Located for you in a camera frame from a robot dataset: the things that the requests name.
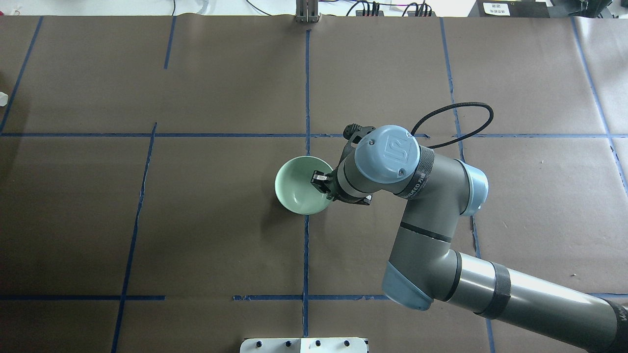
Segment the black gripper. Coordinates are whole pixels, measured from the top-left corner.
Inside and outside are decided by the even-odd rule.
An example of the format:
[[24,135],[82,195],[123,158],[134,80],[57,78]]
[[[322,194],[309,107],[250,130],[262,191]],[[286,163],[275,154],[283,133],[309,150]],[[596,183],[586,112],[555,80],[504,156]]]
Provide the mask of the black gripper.
[[358,188],[359,183],[365,181],[366,177],[357,168],[355,152],[358,143],[374,130],[375,127],[372,126],[347,125],[343,132],[347,143],[341,152],[337,167],[329,174],[314,170],[311,184],[325,195],[326,199],[349,204],[371,204],[372,194]]

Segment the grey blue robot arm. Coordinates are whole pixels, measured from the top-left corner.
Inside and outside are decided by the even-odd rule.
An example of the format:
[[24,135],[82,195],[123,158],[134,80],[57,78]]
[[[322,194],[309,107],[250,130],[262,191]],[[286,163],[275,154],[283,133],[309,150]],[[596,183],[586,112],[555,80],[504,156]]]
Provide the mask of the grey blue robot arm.
[[[463,154],[491,182],[462,218],[454,250],[627,304],[627,130],[601,135],[490,135]],[[386,299],[381,281],[404,201],[341,202],[308,221],[308,334],[360,336],[371,352],[576,353],[577,349],[435,300],[417,311]]]

